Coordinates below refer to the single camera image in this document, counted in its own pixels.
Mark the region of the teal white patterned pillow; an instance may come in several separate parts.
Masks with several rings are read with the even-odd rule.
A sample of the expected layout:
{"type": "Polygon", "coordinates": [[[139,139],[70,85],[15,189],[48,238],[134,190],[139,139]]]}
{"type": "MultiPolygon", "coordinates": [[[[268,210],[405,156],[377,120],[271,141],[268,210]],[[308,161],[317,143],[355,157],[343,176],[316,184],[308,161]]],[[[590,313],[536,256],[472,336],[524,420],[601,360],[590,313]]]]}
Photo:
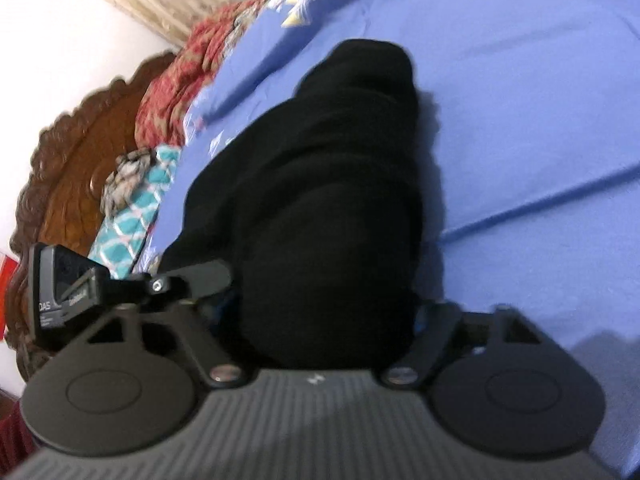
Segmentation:
{"type": "Polygon", "coordinates": [[[126,278],[137,265],[154,226],[160,204],[174,182],[181,148],[160,144],[153,148],[155,164],[145,175],[128,207],[113,218],[103,216],[89,259],[102,264],[112,278],[126,278]]]}

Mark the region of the crumpled floral cloth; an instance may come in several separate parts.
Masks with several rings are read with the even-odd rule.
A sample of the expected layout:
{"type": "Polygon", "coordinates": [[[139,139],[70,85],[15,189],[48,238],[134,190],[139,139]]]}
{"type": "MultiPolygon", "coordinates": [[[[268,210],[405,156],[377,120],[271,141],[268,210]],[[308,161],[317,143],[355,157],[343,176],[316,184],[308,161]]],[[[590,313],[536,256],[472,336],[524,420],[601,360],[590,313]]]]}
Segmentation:
{"type": "Polygon", "coordinates": [[[103,185],[100,209],[104,217],[113,218],[130,205],[134,193],[154,164],[152,148],[140,148],[116,158],[115,169],[103,185]]]}

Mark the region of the red floral quilt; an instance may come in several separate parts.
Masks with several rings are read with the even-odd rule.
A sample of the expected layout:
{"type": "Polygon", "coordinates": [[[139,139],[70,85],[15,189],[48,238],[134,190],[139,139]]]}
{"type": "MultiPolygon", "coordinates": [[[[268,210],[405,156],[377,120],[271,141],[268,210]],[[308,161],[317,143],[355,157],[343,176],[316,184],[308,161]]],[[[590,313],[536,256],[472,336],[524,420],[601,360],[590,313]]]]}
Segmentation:
{"type": "Polygon", "coordinates": [[[138,148],[186,144],[183,119],[191,103],[215,80],[222,62],[269,1],[228,3],[194,26],[186,45],[146,89],[134,122],[138,148]]]}

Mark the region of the carved wooden headboard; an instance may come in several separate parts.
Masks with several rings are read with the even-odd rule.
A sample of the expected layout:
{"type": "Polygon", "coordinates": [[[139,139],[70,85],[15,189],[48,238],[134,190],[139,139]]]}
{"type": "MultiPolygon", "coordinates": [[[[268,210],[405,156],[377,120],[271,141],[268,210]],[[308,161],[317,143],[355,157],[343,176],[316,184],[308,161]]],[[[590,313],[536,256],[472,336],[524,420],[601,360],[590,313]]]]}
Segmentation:
{"type": "Polygon", "coordinates": [[[29,335],[28,270],[37,242],[85,255],[103,217],[100,199],[115,159],[136,148],[134,121],[150,83],[170,65],[172,52],[143,61],[134,76],[93,91],[70,113],[43,129],[32,154],[28,182],[18,196],[10,248],[20,257],[4,295],[6,339],[21,378],[29,380],[50,353],[29,335]]]}

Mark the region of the blue patterned bedsheet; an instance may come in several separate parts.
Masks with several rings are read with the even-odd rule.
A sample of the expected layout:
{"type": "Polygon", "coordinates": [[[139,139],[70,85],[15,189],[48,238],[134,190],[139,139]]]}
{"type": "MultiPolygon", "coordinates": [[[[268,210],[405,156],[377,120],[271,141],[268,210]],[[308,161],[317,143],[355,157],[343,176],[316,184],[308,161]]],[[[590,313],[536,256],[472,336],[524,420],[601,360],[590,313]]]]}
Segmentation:
{"type": "Polygon", "coordinates": [[[399,44],[435,105],[442,198],[423,295],[513,304],[598,378],[593,451],[639,468],[639,0],[271,0],[184,118],[186,145],[139,259],[181,229],[186,191],[346,39],[399,44]]]}

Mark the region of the black pants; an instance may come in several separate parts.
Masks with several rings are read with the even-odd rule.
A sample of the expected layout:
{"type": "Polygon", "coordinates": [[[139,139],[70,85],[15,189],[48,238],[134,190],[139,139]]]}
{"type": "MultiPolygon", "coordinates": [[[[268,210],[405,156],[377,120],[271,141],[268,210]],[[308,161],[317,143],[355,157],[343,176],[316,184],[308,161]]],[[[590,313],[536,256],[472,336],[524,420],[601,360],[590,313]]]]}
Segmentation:
{"type": "Polygon", "coordinates": [[[423,240],[406,51],[347,40],[192,183],[168,272],[228,262],[214,325],[240,365],[379,370],[414,338],[423,240]]]}

